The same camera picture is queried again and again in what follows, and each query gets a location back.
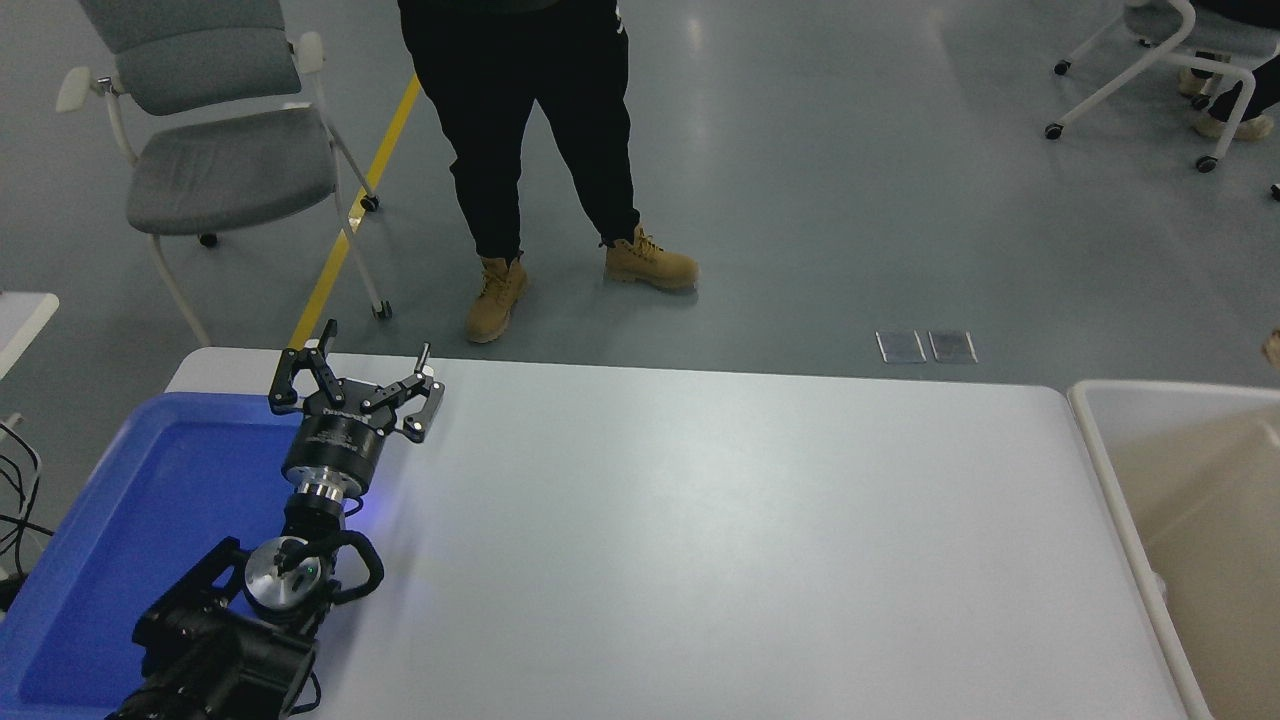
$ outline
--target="blue tray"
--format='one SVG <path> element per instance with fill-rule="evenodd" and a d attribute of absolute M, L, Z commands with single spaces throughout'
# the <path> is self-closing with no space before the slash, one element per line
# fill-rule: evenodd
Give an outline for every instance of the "blue tray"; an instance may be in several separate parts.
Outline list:
<path fill-rule="evenodd" d="M 169 393 L 134 410 L 0 621 L 0 717 L 114 711 L 142 682 L 138 616 L 224 537 L 279 534 L 300 420 L 262 396 Z"/>

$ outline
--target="black sweatpants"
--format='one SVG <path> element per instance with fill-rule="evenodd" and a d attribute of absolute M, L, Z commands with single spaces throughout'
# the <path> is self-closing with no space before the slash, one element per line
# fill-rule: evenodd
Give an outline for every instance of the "black sweatpants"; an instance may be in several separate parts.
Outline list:
<path fill-rule="evenodd" d="M 616 0 L 561 0 L 515 15 L 399 0 L 404 45 L 457 160 L 458 204 L 481 258 L 520 252 L 520 149 L 534 101 L 550 122 L 600 240 L 631 238 L 627 35 Z"/>
<path fill-rule="evenodd" d="M 1262 110 L 1280 102 L 1280 58 L 1262 63 L 1258 69 L 1253 70 L 1253 79 L 1257 86 L 1253 88 L 1249 105 L 1244 108 L 1245 120 L 1257 118 Z M 1231 109 L 1235 108 L 1239 96 L 1240 83 L 1235 83 L 1235 87 L 1217 96 L 1213 106 L 1208 109 L 1208 114 L 1225 123 L 1231 117 Z"/>
<path fill-rule="evenodd" d="M 1280 29 L 1280 3 L 1276 0 L 1192 0 L 1192 4 L 1236 22 Z M 1253 79 L 1257 82 L 1257 88 L 1244 109 L 1245 120 L 1257 118 L 1262 110 L 1280 102 L 1280 59 L 1272 58 L 1253 70 Z M 1213 101 L 1208 114 L 1225 123 L 1231 117 L 1231 109 L 1235 108 L 1239 96 L 1240 83 L 1235 83 L 1235 87 Z"/>

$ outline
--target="shoelace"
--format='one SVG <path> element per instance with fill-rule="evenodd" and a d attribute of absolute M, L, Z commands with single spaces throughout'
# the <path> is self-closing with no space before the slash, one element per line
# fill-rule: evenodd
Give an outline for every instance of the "shoelace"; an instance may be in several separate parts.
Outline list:
<path fill-rule="evenodd" d="M 484 272 L 484 287 L 480 290 L 480 297 L 495 297 L 500 299 L 511 288 L 511 281 L 498 275 L 498 273 Z"/>
<path fill-rule="evenodd" d="M 640 237 L 631 245 L 636 255 L 645 260 L 653 260 L 662 249 L 653 242 L 652 234 L 640 234 Z"/>

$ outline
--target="yellow floor line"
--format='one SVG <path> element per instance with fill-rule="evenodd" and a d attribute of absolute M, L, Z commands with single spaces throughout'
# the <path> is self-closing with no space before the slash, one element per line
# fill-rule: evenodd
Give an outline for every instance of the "yellow floor line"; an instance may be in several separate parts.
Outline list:
<path fill-rule="evenodd" d="M 404 123 L 408 120 L 408 114 L 413 110 L 413 102 L 417 101 L 417 96 L 422 87 L 417 83 L 417 76 L 415 76 L 408 87 L 404 88 L 404 95 L 401 97 L 401 104 L 396 109 L 396 114 L 392 115 L 392 122 L 387 126 L 387 133 L 383 135 L 383 142 L 378 146 L 378 154 L 374 155 L 374 163 L 369 167 L 369 172 L 365 174 L 369 178 L 369 184 L 374 190 L 378 190 L 378 182 L 383 179 L 383 170 L 387 169 L 387 163 L 392 158 L 392 152 L 396 150 L 396 143 L 399 141 L 401 132 L 404 129 Z M 352 202 L 351 210 L 347 211 L 347 217 L 351 218 L 351 224 L 360 228 L 360 222 L 365 218 L 365 209 L 360 205 L 360 199 L 365 196 L 361 191 L 356 193 L 356 201 Z M 289 338 L 289 347 L 302 347 L 308 338 L 315 333 L 316 324 L 320 322 L 320 313 L 324 311 L 325 302 L 329 301 L 329 292 L 333 291 L 333 283 L 338 279 L 338 272 L 342 270 L 342 264 L 347 259 L 347 250 L 351 246 L 347 243 L 347 236 L 338 233 L 338 238 L 333 243 L 333 249 L 329 251 L 329 259 L 325 260 L 324 269 L 320 270 L 320 279 L 316 281 L 314 288 L 311 288 L 311 297 L 307 299 L 307 305 L 302 310 L 302 316 L 298 319 L 298 324 L 293 328 L 293 337 Z"/>

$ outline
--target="cable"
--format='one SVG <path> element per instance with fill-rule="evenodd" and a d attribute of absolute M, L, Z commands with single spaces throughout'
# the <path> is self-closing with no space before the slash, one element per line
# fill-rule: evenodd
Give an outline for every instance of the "cable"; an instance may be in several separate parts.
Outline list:
<path fill-rule="evenodd" d="M 27 523 L 22 518 L 14 518 L 13 515 L 5 515 L 4 512 L 0 512 L 0 520 L 3 520 L 5 523 L 13 523 L 14 525 L 18 525 L 19 528 L 23 528 L 23 529 L 27 529 L 27 530 L 36 530 L 37 533 L 40 533 L 42 536 L 54 537 L 54 530 L 50 530 L 49 528 L 44 528 L 44 527 L 37 525 L 35 523 Z"/>
<path fill-rule="evenodd" d="M 20 509 L 22 505 L 27 502 L 27 493 L 22 489 L 22 468 L 18 468 L 17 462 L 9 460 L 8 455 L 0 455 L 0 460 L 13 468 L 13 474 L 18 475 L 18 482 L 14 482 L 13 475 L 10 475 L 4 468 L 0 468 L 0 475 L 4 475 L 4 479 L 9 482 L 9 487 L 13 488 L 13 492 L 18 493 L 18 507 Z"/>
<path fill-rule="evenodd" d="M 32 468 L 31 497 L 26 498 L 24 507 L 19 507 L 19 514 L 22 515 L 20 524 L 18 524 L 14 528 L 14 533 L 17 534 L 14 536 L 13 542 L 10 543 L 10 546 L 13 547 L 13 565 L 18 570 L 18 575 L 26 575 L 27 571 L 22 566 L 22 536 L 24 534 L 23 530 L 31 527 L 31 511 L 36 506 L 36 495 L 40 492 L 40 465 L 41 465 L 40 454 L 36 452 L 33 447 L 27 445 L 27 441 L 22 439 L 22 436 L 13 432 L 13 428 L 10 428 L 9 425 L 0 423 L 0 430 L 4 430 L 5 434 L 12 437 L 18 445 L 20 445 L 22 448 L 27 451 L 27 456 L 31 457 L 31 468 Z M 0 553 L 6 552 L 10 546 L 5 546 L 4 550 L 0 550 Z"/>
<path fill-rule="evenodd" d="M 289 717 L 294 715 L 302 715 L 303 712 L 311 712 L 312 710 L 320 707 L 320 678 L 316 676 L 315 671 L 311 673 L 311 684 L 316 689 L 316 698 L 306 705 L 296 705 L 289 710 Z"/>

